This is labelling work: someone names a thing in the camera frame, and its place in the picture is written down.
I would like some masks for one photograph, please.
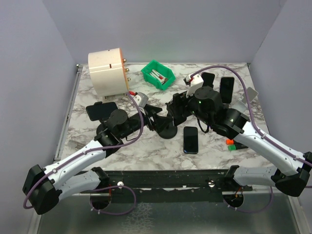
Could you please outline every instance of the green object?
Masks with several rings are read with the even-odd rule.
[[[168,79],[168,81],[164,84],[161,84],[161,82],[158,79],[152,77],[150,73],[152,72],[153,69],[162,74],[165,78]],[[141,72],[143,73],[143,77],[146,82],[151,83],[160,90],[166,90],[169,87],[169,85],[171,85],[176,79],[171,69],[160,64],[156,60],[152,60],[141,70]]]
[[[229,149],[229,151],[236,150],[236,146],[235,145],[229,145],[228,149]]]

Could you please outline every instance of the purple cable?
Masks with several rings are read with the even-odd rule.
[[[143,115],[142,115],[142,112],[140,111],[140,108],[139,106],[137,105],[136,101],[133,99],[133,97],[129,94],[129,93],[126,93],[127,96],[130,98],[130,100],[133,102],[133,104],[135,105],[137,111],[138,111],[138,115],[140,117],[140,121],[141,121],[141,128],[140,128],[140,132],[138,133],[137,137],[134,138],[132,141],[129,141],[128,143],[125,143],[125,144],[122,144],[122,145],[113,145],[113,146],[105,146],[105,147],[97,147],[97,148],[93,148],[93,149],[89,149],[89,150],[86,150],[85,153],[89,153],[89,152],[92,152],[92,151],[96,151],[96,150],[108,150],[108,149],[115,149],[115,148],[121,148],[121,147],[124,147],[124,146],[127,146],[127,145],[131,145],[132,143],[136,142],[140,136],[142,135],[143,133],[143,128],[144,128],[144,120],[143,120]],[[55,169],[58,171],[60,170],[61,168],[63,168],[64,166],[66,166],[67,164],[69,164],[70,162],[74,161],[75,159],[77,159],[78,157],[80,156],[83,156],[85,155],[84,152],[83,153],[80,153],[74,157],[72,157],[70,160],[66,161],[65,163],[59,165],[58,167],[56,167]],[[23,203],[23,208],[24,209],[31,209],[33,208],[33,206],[27,206],[27,200],[29,199],[30,195],[33,193],[33,191],[36,189],[36,187],[38,187],[38,185],[40,185],[40,183],[42,183],[47,177],[49,177],[50,175],[52,175],[54,172],[53,171],[50,171],[48,174],[45,174],[40,180],[38,180],[37,183],[34,184],[34,186],[29,190],[28,194],[26,195],[26,198],[24,200],[24,203]]]
[[[137,204],[137,196],[136,196],[135,192],[131,188],[127,187],[127,186],[118,186],[118,185],[116,185],[116,186],[106,187],[106,188],[102,188],[102,189],[94,189],[92,191],[93,192],[98,192],[98,191],[103,191],[103,190],[107,190],[107,189],[116,189],[116,188],[125,188],[125,189],[129,190],[130,192],[132,192],[134,201],[133,201],[133,206],[129,210],[127,210],[125,212],[121,212],[121,213],[112,213],[112,212],[107,212],[107,211],[103,211],[103,210],[97,210],[97,209],[95,209],[93,207],[92,201],[90,200],[90,205],[92,207],[91,211],[94,210],[94,211],[100,212],[102,214],[107,214],[107,215],[126,215],[126,214],[130,213],[131,211],[133,211],[133,209],[136,207],[136,204]]]
[[[209,66],[209,67],[205,67],[205,68],[202,68],[200,69],[199,71],[191,74],[191,77],[205,71],[205,70],[208,70],[208,69],[211,69],[211,68],[225,68],[231,72],[233,72],[237,78],[239,79],[240,83],[242,84],[243,86],[243,89],[244,89],[244,93],[245,93],[245,96],[246,96],[246,100],[247,100],[247,106],[248,106],[248,110],[249,110],[249,114],[250,114],[250,120],[252,122],[252,125],[253,125],[253,128],[260,134],[260,136],[262,136],[264,139],[266,139],[271,145],[275,146],[276,148],[278,148],[279,150],[281,150],[282,152],[286,153],[287,155],[289,155],[290,157],[292,157],[294,160],[298,160],[299,162],[302,162],[302,163],[305,163],[307,165],[309,165],[310,167],[312,167],[312,163],[306,161],[306,160],[303,160],[301,158],[297,158],[296,155],[288,152],[287,150],[285,150],[283,147],[281,147],[280,145],[278,145],[277,143],[275,143],[274,141],[272,141],[271,139],[269,139],[267,136],[264,136],[264,133],[262,133],[260,131],[260,129],[258,129],[256,123],[254,122],[254,114],[253,114],[253,111],[252,111],[252,108],[251,108],[251,103],[250,103],[250,99],[249,99],[249,96],[247,94],[247,88],[245,86],[245,83],[242,79],[242,77],[232,68],[230,67],[227,67],[227,66],[224,66],[224,65],[213,65],[213,66]]]
[[[239,212],[242,212],[242,213],[246,213],[246,214],[256,214],[256,213],[260,213],[260,212],[263,212],[265,210],[267,210],[268,208],[271,207],[272,203],[273,203],[273,189],[272,187],[270,187],[270,201],[269,203],[263,207],[262,209],[260,210],[257,210],[257,211],[246,211],[246,210],[241,210],[241,209],[236,209],[235,207],[233,206],[230,206],[225,200],[223,200],[223,202],[228,205],[229,208],[233,209],[233,210],[236,210],[236,211],[239,211]]]

